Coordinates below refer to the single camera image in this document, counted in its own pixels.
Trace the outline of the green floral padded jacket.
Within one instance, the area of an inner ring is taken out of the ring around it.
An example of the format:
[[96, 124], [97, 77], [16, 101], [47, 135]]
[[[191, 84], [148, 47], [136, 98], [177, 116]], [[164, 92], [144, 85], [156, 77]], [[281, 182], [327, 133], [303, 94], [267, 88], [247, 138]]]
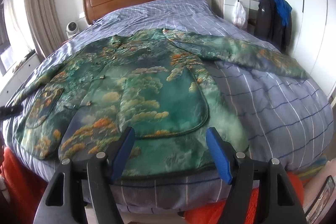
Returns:
[[249, 146], [207, 60], [307, 78], [291, 57], [231, 37], [167, 28], [114, 35], [47, 69], [15, 96], [19, 104], [35, 94], [15, 137], [39, 160], [57, 154], [81, 161], [132, 127], [136, 140], [124, 176], [194, 173], [213, 163], [209, 127], [236, 150]]

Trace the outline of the white bedside desk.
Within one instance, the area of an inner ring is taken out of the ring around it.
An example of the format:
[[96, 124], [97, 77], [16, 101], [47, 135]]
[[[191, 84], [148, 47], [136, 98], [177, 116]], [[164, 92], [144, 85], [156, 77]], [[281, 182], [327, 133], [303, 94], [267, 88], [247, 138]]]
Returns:
[[254, 32], [259, 0], [211, 0], [211, 10], [219, 17], [232, 23], [232, 12], [236, 1], [244, 7], [247, 19], [248, 32]]

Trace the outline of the blue checked duvet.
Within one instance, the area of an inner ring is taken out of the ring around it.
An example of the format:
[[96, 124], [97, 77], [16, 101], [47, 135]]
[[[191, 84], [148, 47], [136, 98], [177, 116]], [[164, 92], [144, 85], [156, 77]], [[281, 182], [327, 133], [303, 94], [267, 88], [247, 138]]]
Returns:
[[103, 16], [49, 55], [10, 99], [2, 125], [23, 164], [50, 180], [130, 126], [135, 144], [111, 186], [120, 210], [185, 211], [224, 200], [206, 145], [214, 127], [254, 160], [311, 165], [334, 133], [327, 96], [275, 46], [219, 19], [206, 0], [158, 0]]

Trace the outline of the white wardrobe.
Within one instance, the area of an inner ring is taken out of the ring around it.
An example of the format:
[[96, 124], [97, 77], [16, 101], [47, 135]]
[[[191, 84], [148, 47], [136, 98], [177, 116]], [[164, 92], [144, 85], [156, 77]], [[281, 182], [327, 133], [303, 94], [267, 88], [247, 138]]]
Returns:
[[335, 0], [286, 0], [292, 7], [288, 53], [330, 97], [335, 89]]

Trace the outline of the red fleece blanket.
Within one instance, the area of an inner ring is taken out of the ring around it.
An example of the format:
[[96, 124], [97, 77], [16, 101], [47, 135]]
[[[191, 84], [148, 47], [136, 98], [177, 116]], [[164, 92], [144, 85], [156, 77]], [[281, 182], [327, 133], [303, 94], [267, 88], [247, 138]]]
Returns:
[[[235, 152], [227, 142], [212, 149], [221, 181], [231, 185], [228, 198], [183, 216], [188, 223], [305, 223], [303, 192], [297, 192], [277, 159], [260, 162]], [[1, 199], [4, 223], [34, 223], [39, 203], [49, 182], [34, 176], [17, 162], [8, 148], [1, 151], [1, 176], [8, 198]]]

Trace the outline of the white window bench drawers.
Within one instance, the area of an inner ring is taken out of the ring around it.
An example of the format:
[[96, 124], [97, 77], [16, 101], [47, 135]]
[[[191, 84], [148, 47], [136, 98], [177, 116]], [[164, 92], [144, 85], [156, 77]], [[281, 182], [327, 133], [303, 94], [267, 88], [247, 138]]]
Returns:
[[4, 106], [17, 89], [25, 82], [36, 67], [40, 65], [36, 53], [27, 59], [15, 72], [10, 69], [1, 78], [1, 106]]

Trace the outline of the white plastic bag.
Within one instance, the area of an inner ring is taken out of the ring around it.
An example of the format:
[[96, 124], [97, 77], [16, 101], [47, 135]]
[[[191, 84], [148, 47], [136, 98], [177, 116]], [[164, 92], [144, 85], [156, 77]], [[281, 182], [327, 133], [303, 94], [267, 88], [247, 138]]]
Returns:
[[232, 24], [242, 30], [247, 29], [247, 14], [240, 0], [235, 2], [234, 8], [232, 9]]

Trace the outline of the black and blue jacket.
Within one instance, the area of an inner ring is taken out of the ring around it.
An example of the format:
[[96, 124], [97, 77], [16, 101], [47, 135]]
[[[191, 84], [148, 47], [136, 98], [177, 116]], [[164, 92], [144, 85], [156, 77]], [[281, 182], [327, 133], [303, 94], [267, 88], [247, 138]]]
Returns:
[[291, 40], [291, 11], [285, 0], [259, 0], [254, 36], [285, 53]]

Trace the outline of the white round fan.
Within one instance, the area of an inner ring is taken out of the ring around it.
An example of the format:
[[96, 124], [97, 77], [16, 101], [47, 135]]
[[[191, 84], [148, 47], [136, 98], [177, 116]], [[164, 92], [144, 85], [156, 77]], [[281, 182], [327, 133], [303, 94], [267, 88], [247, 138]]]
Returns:
[[66, 26], [66, 34], [67, 37], [70, 39], [77, 35], [80, 32], [79, 27], [76, 22], [69, 22]]

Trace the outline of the beige curtain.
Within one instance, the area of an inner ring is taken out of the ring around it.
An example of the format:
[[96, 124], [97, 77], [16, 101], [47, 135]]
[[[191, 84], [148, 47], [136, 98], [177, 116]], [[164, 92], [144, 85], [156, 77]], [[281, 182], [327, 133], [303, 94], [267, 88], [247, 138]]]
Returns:
[[64, 42], [54, 0], [24, 0], [35, 50], [41, 60], [49, 57]]

